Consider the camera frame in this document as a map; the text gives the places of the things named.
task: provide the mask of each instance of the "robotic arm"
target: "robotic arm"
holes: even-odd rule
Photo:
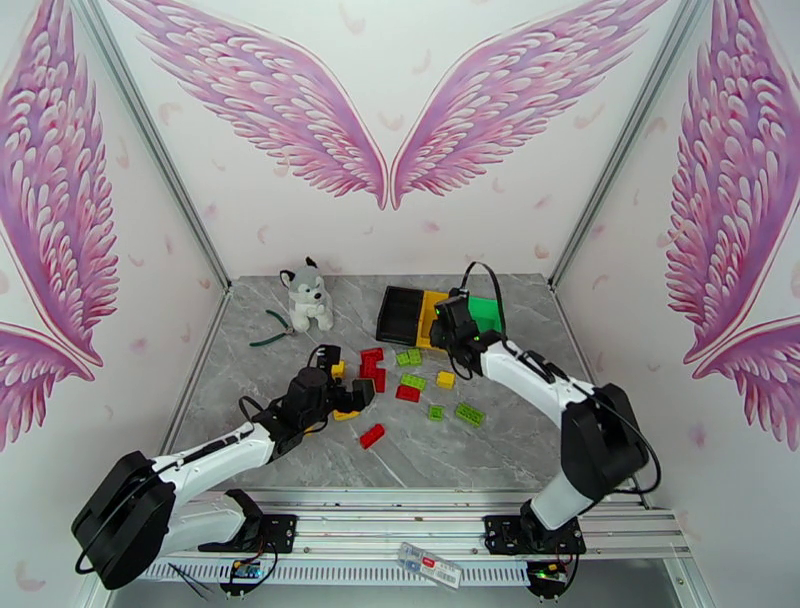
[[[189,501],[237,473],[283,456],[334,410],[367,407],[375,395],[371,380],[354,380],[348,391],[331,376],[340,352],[338,346],[318,348],[316,366],[300,370],[286,394],[266,408],[247,397],[240,400],[248,421],[230,433],[153,460],[138,451],[123,456],[72,524],[83,549],[76,571],[97,572],[107,589],[117,589],[159,555],[198,546],[240,553],[258,549],[270,522],[247,494],[230,490],[212,502]],[[258,413],[251,417],[243,401]],[[92,568],[81,566],[84,558]]]
[[[491,330],[480,333],[468,310],[469,294],[454,289],[436,304],[431,343],[473,375],[498,382],[539,408],[561,429],[561,470],[519,521],[487,524],[492,553],[584,552],[577,516],[612,493],[649,459],[630,402],[619,387],[596,387],[568,376],[533,351]]]
[[[585,552],[577,516],[648,462],[649,444],[630,402],[613,384],[596,387],[576,380],[541,355],[523,351],[506,338],[505,328],[480,333],[468,299],[462,286],[436,305],[431,343],[446,350],[469,378],[503,384],[561,429],[561,470],[522,505],[519,518],[484,518],[486,546],[506,555]],[[138,451],[122,457],[72,524],[82,547],[76,572],[97,572],[106,588],[117,589],[159,555],[190,547],[240,554],[258,550],[276,522],[247,494],[230,490],[212,502],[190,501],[237,473],[283,456],[334,410],[361,411],[371,403],[371,380],[355,380],[348,391],[331,376],[339,347],[323,346],[315,354],[316,366],[310,360],[286,394],[266,408],[243,397],[239,405],[248,421],[236,430],[152,460]],[[250,416],[243,401],[259,411]],[[85,558],[91,568],[81,565]]]

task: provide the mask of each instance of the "yellow tray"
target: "yellow tray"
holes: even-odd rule
[[[431,325],[436,319],[434,306],[437,302],[446,300],[449,296],[441,291],[425,291],[422,297],[422,312],[419,315],[419,325],[417,325],[417,346],[419,348],[430,348],[441,350],[431,346]]]

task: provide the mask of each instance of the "marble tabletop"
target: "marble tabletop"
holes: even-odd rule
[[[500,276],[508,335],[532,348],[567,373],[583,377],[578,357],[541,275]],[[232,299],[214,339],[208,360],[173,450],[185,449],[239,426],[238,398],[247,394],[266,404],[282,395],[289,381],[321,343],[338,344],[348,365],[346,381],[358,369],[359,352],[382,346],[388,371],[386,393],[357,418],[335,422],[269,466],[242,473],[223,487],[390,487],[530,489],[537,491],[555,474],[559,433],[531,404],[483,378],[457,379],[455,389],[436,386],[436,373],[449,370],[442,353],[423,350],[423,364],[400,368],[395,353],[408,347],[378,343],[375,325],[388,284],[447,291],[456,276],[329,277],[335,325],[320,332],[316,323],[307,334],[284,338],[269,346],[248,343],[280,328],[266,315],[269,308],[288,319],[288,296],[277,278],[245,277],[234,282]],[[493,297],[485,275],[470,278],[471,293]],[[428,380],[419,403],[395,399],[402,373]],[[467,402],[485,412],[480,428],[457,419],[455,407]],[[428,420],[428,406],[445,406],[442,422]],[[386,435],[368,450],[358,438],[381,423]]]

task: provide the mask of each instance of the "yellow lego brick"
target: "yellow lego brick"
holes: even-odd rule
[[[342,420],[350,420],[350,418],[355,418],[361,412],[350,412],[349,414],[343,414],[339,410],[333,410],[333,419],[337,422],[341,422]]]
[[[334,378],[341,378],[344,380],[344,372],[347,366],[344,361],[339,361],[336,365],[331,366],[331,376]]]
[[[453,390],[456,385],[456,375],[453,372],[439,372],[436,374],[436,386]]]

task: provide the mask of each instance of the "tag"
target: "tag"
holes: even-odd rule
[[[400,545],[397,561],[409,572],[424,576],[451,589],[458,589],[461,583],[463,570],[460,566],[414,545],[408,543]]]

